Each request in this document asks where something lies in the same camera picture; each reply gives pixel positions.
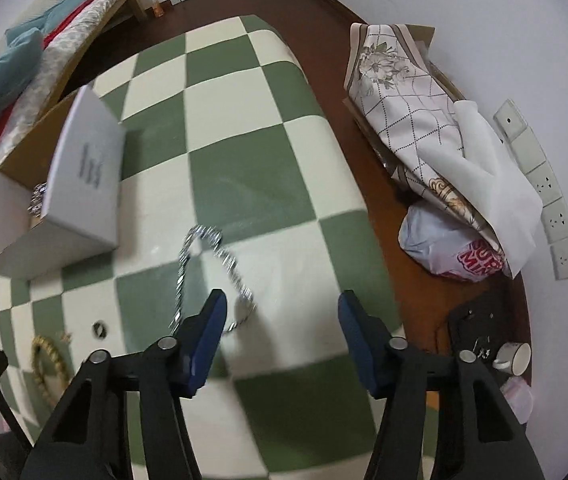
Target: cardboard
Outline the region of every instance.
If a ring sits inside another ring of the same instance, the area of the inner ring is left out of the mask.
[[[0,165],[0,275],[30,280],[116,248],[125,135],[87,86],[26,134]],[[43,182],[33,218],[30,197]]]

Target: red logo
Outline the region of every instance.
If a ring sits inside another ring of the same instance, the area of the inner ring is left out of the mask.
[[[475,276],[488,276],[502,270],[504,261],[483,238],[468,244],[467,250],[458,254],[458,262]]]

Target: plaid tablecloth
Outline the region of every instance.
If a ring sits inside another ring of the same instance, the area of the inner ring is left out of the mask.
[[[75,371],[98,348],[144,350],[168,333],[185,234],[215,225],[258,308],[183,401],[203,476],[363,478],[383,402],[357,380],[337,296],[353,288],[390,330],[400,320],[362,196],[291,51],[256,16],[230,18],[130,57],[94,90],[128,130],[120,246],[30,283],[0,277],[0,383],[17,419],[35,439],[49,415],[30,365],[35,335]],[[186,313],[213,287],[233,305],[221,265],[197,250]],[[425,470],[436,415],[428,409]],[[135,477],[146,478],[136,394],[129,438]]]

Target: mug handle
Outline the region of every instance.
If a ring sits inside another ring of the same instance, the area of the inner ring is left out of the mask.
[[[496,370],[506,370],[510,366],[510,361],[493,361],[493,368]]]

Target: silver chain necklace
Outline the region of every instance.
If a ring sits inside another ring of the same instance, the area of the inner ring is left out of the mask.
[[[227,328],[224,328],[222,335],[235,330],[238,326],[243,324],[255,311],[257,305],[253,302],[253,292],[243,284],[241,276],[237,273],[237,259],[235,256],[222,248],[222,232],[215,227],[207,227],[204,225],[196,225],[190,228],[189,233],[184,238],[184,244],[179,251],[179,269],[177,269],[177,285],[175,287],[175,316],[169,325],[169,330],[174,334],[179,325],[183,321],[181,316],[181,304],[184,299],[184,277],[186,274],[186,266],[190,260],[190,246],[196,238],[203,242],[207,242],[213,250],[215,257],[222,261],[222,266],[226,269],[231,283],[239,294],[237,301],[242,302],[248,307],[248,311],[243,317],[230,323]]]

